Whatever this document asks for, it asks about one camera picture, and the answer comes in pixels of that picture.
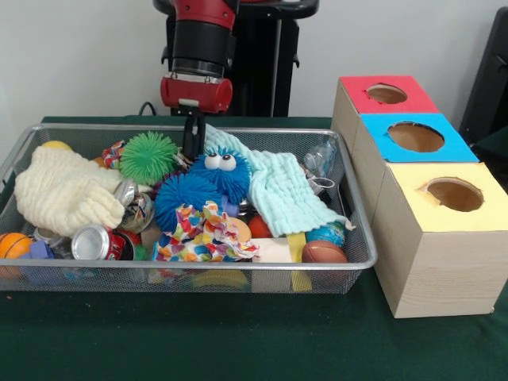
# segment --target stacked boxes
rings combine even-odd
[[[355,167],[396,318],[487,314],[508,277],[508,196],[416,81],[341,78]]]

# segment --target white foam block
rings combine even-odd
[[[287,238],[256,238],[252,242],[260,246],[260,257],[253,259],[253,262],[265,264],[290,264],[292,262]],[[252,291],[291,291],[291,271],[253,271]]]

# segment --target metal mesh tray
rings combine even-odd
[[[41,124],[27,129],[0,167],[0,233],[30,234],[33,226],[17,212],[13,185],[35,148],[62,140],[93,159],[105,147],[147,130],[181,141],[182,127],[139,125]],[[347,264],[183,263],[89,260],[0,260],[0,290],[5,291],[139,291],[139,292],[267,292],[345,294],[361,271],[377,260],[370,226],[342,138],[316,129],[224,129],[250,149],[292,152],[301,160],[325,139],[337,141],[333,173],[337,189],[328,190],[332,208],[356,226],[348,232]]]

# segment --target light blue washcloth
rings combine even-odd
[[[309,232],[334,221],[352,228],[346,217],[328,209],[314,194],[292,153],[251,151],[233,135],[207,125],[205,150],[218,147],[234,149],[250,164],[248,197],[274,237]]]

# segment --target red lid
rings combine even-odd
[[[436,114],[439,109],[408,75],[341,77],[358,114]]]

